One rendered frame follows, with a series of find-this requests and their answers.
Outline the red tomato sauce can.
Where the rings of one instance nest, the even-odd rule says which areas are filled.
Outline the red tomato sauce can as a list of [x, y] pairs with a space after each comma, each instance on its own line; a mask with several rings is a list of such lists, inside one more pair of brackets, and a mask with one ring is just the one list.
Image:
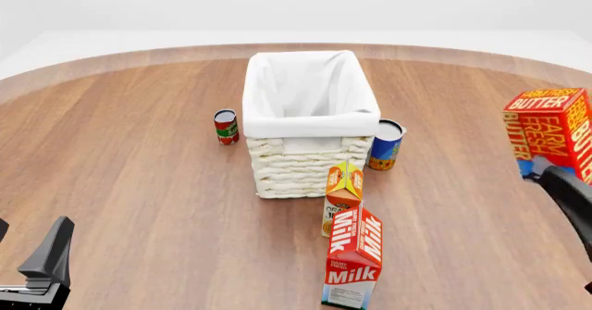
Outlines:
[[218, 142], [232, 145], [240, 139], [236, 112], [232, 109], [221, 109], [214, 115]]

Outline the white woven basket with liner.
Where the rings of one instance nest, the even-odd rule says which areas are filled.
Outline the white woven basket with liner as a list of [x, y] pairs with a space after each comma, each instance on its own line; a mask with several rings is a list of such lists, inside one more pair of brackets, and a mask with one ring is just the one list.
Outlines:
[[324, 196], [331, 167], [364, 166], [380, 120], [352, 51], [255, 54], [241, 111], [260, 198]]

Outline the orange juice carton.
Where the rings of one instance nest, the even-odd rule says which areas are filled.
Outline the orange juice carton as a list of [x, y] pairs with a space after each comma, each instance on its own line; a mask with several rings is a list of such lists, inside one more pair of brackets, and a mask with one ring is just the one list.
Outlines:
[[341, 162], [329, 169], [321, 229], [323, 237], [330, 236], [334, 215], [362, 202], [363, 182], [364, 173], [351, 162]]

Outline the red and white milk carton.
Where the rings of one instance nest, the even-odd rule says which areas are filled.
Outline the red and white milk carton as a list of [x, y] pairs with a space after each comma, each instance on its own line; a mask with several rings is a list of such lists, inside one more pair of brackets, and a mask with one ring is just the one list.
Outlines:
[[368, 309], [382, 271], [382, 229], [382, 221], [360, 205], [334, 216], [321, 304]]

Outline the small grey plate on stalk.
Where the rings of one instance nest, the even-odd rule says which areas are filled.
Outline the small grey plate on stalk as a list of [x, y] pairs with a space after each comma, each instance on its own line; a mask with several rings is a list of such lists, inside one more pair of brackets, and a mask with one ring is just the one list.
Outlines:
[[541, 175], [548, 167], [553, 166], [552, 162], [548, 161], [545, 156], [534, 156], [532, 162], [532, 173], [537, 175]]

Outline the blue tin with orange print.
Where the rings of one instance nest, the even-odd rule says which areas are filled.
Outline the blue tin with orange print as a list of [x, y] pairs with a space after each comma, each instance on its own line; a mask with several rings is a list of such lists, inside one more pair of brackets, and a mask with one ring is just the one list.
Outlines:
[[407, 130], [390, 119], [381, 119], [366, 165], [373, 170], [390, 170], [394, 167], [404, 134]]

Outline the red and yellow butter box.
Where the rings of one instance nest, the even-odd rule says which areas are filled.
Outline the red and yellow butter box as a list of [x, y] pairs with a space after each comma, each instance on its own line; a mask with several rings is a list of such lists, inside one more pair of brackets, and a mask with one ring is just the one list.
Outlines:
[[592, 185], [592, 104], [584, 88], [520, 93], [502, 119], [521, 176], [534, 173], [542, 156]]

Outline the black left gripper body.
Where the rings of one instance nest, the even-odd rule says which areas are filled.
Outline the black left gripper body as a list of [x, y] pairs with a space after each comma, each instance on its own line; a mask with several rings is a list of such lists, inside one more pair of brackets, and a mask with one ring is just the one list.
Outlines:
[[32, 288], [0, 285], [0, 310], [62, 310], [69, 294], [69, 287], [59, 282]]

